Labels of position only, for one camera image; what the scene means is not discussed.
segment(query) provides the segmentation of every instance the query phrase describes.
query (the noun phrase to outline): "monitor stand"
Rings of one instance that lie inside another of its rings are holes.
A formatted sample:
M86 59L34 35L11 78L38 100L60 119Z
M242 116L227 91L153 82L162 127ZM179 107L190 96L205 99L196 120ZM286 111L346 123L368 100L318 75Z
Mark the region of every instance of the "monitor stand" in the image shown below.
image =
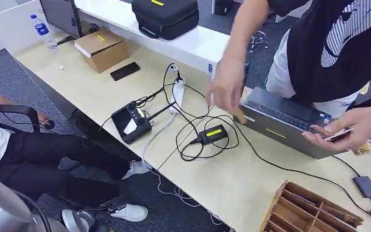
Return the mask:
M64 43L72 41L72 40L76 40L76 39L72 36L68 36L68 37L64 38L63 40L59 41L57 44L61 45L61 44L64 44Z

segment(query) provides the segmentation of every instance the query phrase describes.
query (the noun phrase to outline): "light wood desk surface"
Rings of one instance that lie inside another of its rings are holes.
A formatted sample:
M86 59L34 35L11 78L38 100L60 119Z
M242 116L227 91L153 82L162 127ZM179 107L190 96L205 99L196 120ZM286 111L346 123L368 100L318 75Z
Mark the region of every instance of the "light wood desk surface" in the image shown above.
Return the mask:
M130 57L101 74L85 63L73 42L60 45L54 53L49 51L44 44L38 43L13 56L84 114L101 125L113 112L130 101L150 95L160 89L166 67L174 61L133 42L126 41L126 43ZM110 73L131 62L137 62L141 70L119 81L114 81ZM208 75L181 63L176 62L176 64L181 76L185 78L185 83L203 91L209 81ZM172 72L167 75L166 84L174 81L175 74ZM166 89L171 95L171 88ZM186 89L185 98L183 107L191 114L201 115L202 109L207 111L202 97L194 91ZM152 115L166 105L166 98L162 92L157 95L148 112ZM151 133L163 127L170 117L171 114L168 111L157 116L154 119L155 124ZM149 146L145 160L153 167L159 168L175 149L175 136L185 124L186 121L183 118L176 117L171 126ZM122 141L111 119L104 128L113 137ZM180 139L184 139L190 131L191 129L185 130ZM127 146L140 156L150 137L148 134Z
M210 115L228 113L214 108ZM204 129L207 119L198 125L198 131ZM230 144L236 143L232 128L220 120L213 120L207 128L222 123L230 136ZM252 143L257 153L264 159L289 169L296 169L330 179L342 185L364 209L371 210L371 201L363 199L352 178L355 174L334 158L314 160L288 146L265 135L240 125L245 136ZM360 232L371 232L371 216L357 209L350 199L338 187L320 179L299 173L281 170L261 161L247 141L238 134L240 144L232 150L225 150L220 155L183 161L178 152L174 152L159 169L159 172L183 189L205 208L218 215L236 232L256 232L270 206L276 190L285 180L295 182L364 218L364 224L358 227ZM183 145L195 139L190 134ZM200 145L191 145L185 154L196 154ZM201 156L209 156L219 149L207 145ZM351 152L338 157L347 161L361 175L371 178L371 155L356 157Z

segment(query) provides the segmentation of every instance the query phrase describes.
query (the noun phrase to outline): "black shirt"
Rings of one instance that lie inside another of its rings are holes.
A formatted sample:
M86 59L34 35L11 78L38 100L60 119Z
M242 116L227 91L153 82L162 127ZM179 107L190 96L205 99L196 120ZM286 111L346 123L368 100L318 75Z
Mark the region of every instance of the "black shirt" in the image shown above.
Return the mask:
M307 0L268 0L279 15ZM296 97L326 102L371 80L371 0L313 0L291 28L288 69Z

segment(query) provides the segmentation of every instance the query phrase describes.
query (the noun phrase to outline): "laptop keyboard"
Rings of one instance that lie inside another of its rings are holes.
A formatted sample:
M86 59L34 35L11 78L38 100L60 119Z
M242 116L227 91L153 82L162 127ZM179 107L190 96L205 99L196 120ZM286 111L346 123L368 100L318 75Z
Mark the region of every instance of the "laptop keyboard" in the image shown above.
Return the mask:
M317 131L315 131L314 129L311 128L311 125L307 122L304 122L302 120L299 120L297 118L294 118L294 117L291 117L287 114L283 114L279 111L276 111L274 109L271 109L267 106L264 106L264 105L260 105L254 101L248 101L248 106L252 107L252 108L257 108L259 109L260 111L262 111L263 113L266 113L267 115L271 116L271 117L274 117L280 121L283 121L285 123L288 123L292 126L295 126L301 130L304 130L304 131L310 131L312 133L318 133Z

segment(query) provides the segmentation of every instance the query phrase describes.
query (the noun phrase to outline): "monitor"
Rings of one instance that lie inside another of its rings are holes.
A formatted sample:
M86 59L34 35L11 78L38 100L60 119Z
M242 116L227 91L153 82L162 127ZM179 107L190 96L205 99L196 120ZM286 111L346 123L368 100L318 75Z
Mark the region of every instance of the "monitor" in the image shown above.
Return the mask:
M82 25L74 0L40 0L50 25L66 32L74 39L83 37Z

